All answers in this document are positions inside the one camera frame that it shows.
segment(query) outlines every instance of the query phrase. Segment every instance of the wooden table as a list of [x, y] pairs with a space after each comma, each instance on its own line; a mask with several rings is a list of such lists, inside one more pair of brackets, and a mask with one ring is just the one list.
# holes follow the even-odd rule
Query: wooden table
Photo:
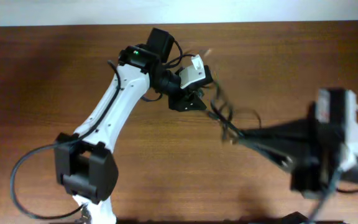
[[[247, 107], [268, 126], [304, 117], [319, 87], [358, 91], [358, 21], [155, 26], [184, 50], [212, 50], [204, 63], [218, 73], [240, 128], [257, 126], [244, 113]], [[112, 79], [107, 59], [116, 61], [127, 45], [144, 43], [152, 27], [0, 27], [0, 223], [41, 223], [11, 202], [14, 163], [58, 133], [72, 133]], [[177, 54], [174, 49], [171, 57]], [[170, 111], [167, 97], [138, 102], [114, 152], [120, 171], [112, 194], [115, 214], [139, 220], [309, 214], [314, 202], [289, 191], [288, 174], [220, 137], [215, 121], [200, 112]], [[55, 181], [52, 151], [20, 168], [17, 191], [36, 213], [77, 206]], [[320, 218], [358, 223], [358, 195], [335, 196]]]

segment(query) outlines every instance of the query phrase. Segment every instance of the black bracket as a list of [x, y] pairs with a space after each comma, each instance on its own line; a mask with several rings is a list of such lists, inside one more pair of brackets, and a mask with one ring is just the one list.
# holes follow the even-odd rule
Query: black bracket
[[206, 106], [198, 96], [197, 92], [190, 93], [189, 95], [175, 98], [169, 96], [168, 106], [171, 110], [179, 112], [192, 111], [192, 110], [206, 110]]
[[[77, 139], [77, 135], [60, 133], [57, 143]], [[62, 145], [55, 148], [56, 178], [70, 195], [81, 195], [97, 204], [106, 200], [118, 179], [118, 168], [110, 150], [104, 143], [92, 145], [79, 141], [73, 145]], [[90, 152], [89, 158], [83, 155]]]

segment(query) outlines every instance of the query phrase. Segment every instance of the white label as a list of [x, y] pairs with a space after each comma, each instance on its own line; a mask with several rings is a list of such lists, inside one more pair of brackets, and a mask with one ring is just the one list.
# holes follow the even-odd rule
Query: white label
[[329, 123], [329, 102], [329, 92], [327, 90], [319, 90], [316, 117], [320, 123]]

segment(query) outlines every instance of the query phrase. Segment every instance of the white wall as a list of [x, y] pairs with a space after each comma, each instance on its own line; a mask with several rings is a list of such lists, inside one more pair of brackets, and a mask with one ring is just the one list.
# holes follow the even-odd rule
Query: white wall
[[0, 26], [358, 20], [358, 0], [0, 0]]

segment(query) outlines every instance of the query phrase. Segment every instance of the wire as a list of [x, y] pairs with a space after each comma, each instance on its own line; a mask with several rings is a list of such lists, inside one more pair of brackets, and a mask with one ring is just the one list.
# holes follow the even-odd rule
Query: wire
[[16, 177], [16, 173], [17, 173], [17, 170], [19, 169], [19, 167], [29, 157], [31, 157], [31, 156], [39, 153], [39, 152], [45, 151], [47, 149], [53, 149], [53, 148], [59, 147], [59, 146], [67, 146], [67, 145], [75, 144], [75, 143], [83, 140], [84, 138], [89, 136], [93, 131], [96, 130], [96, 128], [99, 126], [100, 122], [102, 122], [102, 120], [104, 119], [104, 117], [108, 113], [111, 105], [114, 103], [114, 100], [117, 98], [119, 90], [121, 89], [121, 78], [120, 78], [120, 76], [118, 74], [116, 66], [110, 60], [108, 60], [108, 64], [110, 65], [110, 67], [114, 70], [114, 72], [117, 75], [117, 80], [118, 80], [117, 90], [115, 91], [114, 95], [112, 96], [111, 100], [109, 101], [108, 105], [106, 106], [106, 109], [104, 109], [103, 113], [98, 118], [98, 120], [94, 123], [94, 125], [92, 125], [92, 127], [85, 134], [83, 134], [82, 136], [80, 136], [76, 140], [72, 140], [72, 141], [68, 141], [68, 142], [55, 143], [55, 144], [49, 144], [49, 145], [41, 146], [41, 147], [38, 147], [36, 149], [31, 150], [30, 152], [28, 152], [24, 156], [22, 156], [16, 162], [15, 166], [13, 167], [12, 172], [11, 172], [10, 182], [9, 182], [9, 189], [10, 189], [10, 192], [11, 192], [11, 199], [12, 199], [14, 205], [17, 207], [17, 209], [19, 209], [23, 214], [27, 215], [28, 217], [38, 219], [38, 220], [56, 220], [56, 219], [69, 217], [69, 216], [75, 214], [76, 212], [80, 211], [82, 208], [86, 207], [86, 205], [83, 204], [83, 205], [79, 206], [77, 209], [75, 209], [72, 212], [69, 212], [69, 213], [64, 214], [64, 215], [56, 215], [56, 216], [43, 216], [43, 215], [38, 215], [38, 214], [35, 214], [33, 212], [30, 212], [26, 208], [24, 208], [23, 205], [21, 205], [20, 202], [17, 199], [17, 195], [16, 195], [16, 191], [15, 191], [15, 177]]
[[[180, 61], [181, 61], [181, 59], [183, 58], [183, 51], [182, 51], [182, 49], [181, 49], [179, 43], [178, 43], [176, 40], [174, 40], [173, 42], [177, 45], [180, 56], [179, 56], [178, 58], [175, 58], [175, 59], [171, 60], [170, 62], [166, 63], [166, 64], [164, 65], [165, 68], [173, 68], [173, 67], [178, 66], [179, 63], [180, 63]], [[173, 62], [175, 62], [175, 60], [179, 60], [179, 61], [178, 61], [176, 64], [171, 65]]]
[[254, 110], [254, 109], [252, 109], [252, 108], [242, 108], [242, 109], [240, 109], [240, 110], [241, 110], [241, 111], [242, 111], [242, 110], [246, 110], [247, 112], [249, 112], [249, 113], [255, 115], [255, 117], [256, 117], [257, 120], [258, 120], [258, 127], [259, 127], [259, 129], [262, 128], [262, 118], [260, 117], [260, 115], [258, 114], [258, 112], [257, 112], [256, 110]]
[[341, 194], [356, 194], [358, 193], [358, 189], [354, 189], [354, 190], [342, 190], [342, 189], [336, 189], [336, 192], [341, 193]]
[[150, 100], [150, 99], [146, 98], [145, 96], [142, 96], [140, 99], [145, 102], [155, 102], [155, 101], [161, 100], [161, 98], [162, 98], [162, 93], [160, 93], [160, 96], [158, 96], [158, 98], [154, 99], [154, 100]]
[[[222, 138], [226, 139], [229, 133], [229, 129], [234, 132], [234, 134], [238, 137], [244, 137], [242, 131], [238, 129], [235, 125], [231, 123], [233, 119], [233, 106], [227, 101], [226, 97], [223, 95], [222, 89], [219, 87], [217, 82], [213, 82], [213, 85], [216, 87], [216, 94], [214, 98], [211, 100], [211, 109], [212, 111], [206, 111], [206, 114], [211, 118], [220, 121], [222, 124], [223, 135]], [[215, 101], [223, 100], [223, 104], [217, 108]], [[223, 115], [223, 110], [227, 109], [229, 115], [225, 117]]]
[[175, 58], [175, 59], [172, 59], [170, 62], [166, 63], [166, 64], [164, 65], [164, 67], [165, 67], [166, 69], [168, 69], [168, 68], [174, 68], [174, 67], [176, 67], [180, 62], [177, 63], [177, 64], [175, 64], [175, 65], [170, 65], [171, 63], [173, 63], [173, 62], [175, 62], [175, 61], [177, 61], [177, 60], [181, 61], [182, 58], [184, 58], [184, 57], [195, 57], [195, 56], [196, 56], [196, 55], [194, 55], [194, 54], [184, 54], [184, 55], [179, 56], [179, 57], [177, 57], [177, 58]]
[[328, 184], [328, 188], [326, 189], [324, 195], [321, 197], [320, 201], [317, 203], [313, 211], [311, 212], [308, 221], [305, 224], [312, 224], [316, 219], [318, 213], [321, 211], [324, 204], [328, 201], [329, 196], [331, 196], [336, 190], [336, 184], [341, 180], [342, 170], [336, 169], [331, 177], [331, 181]]

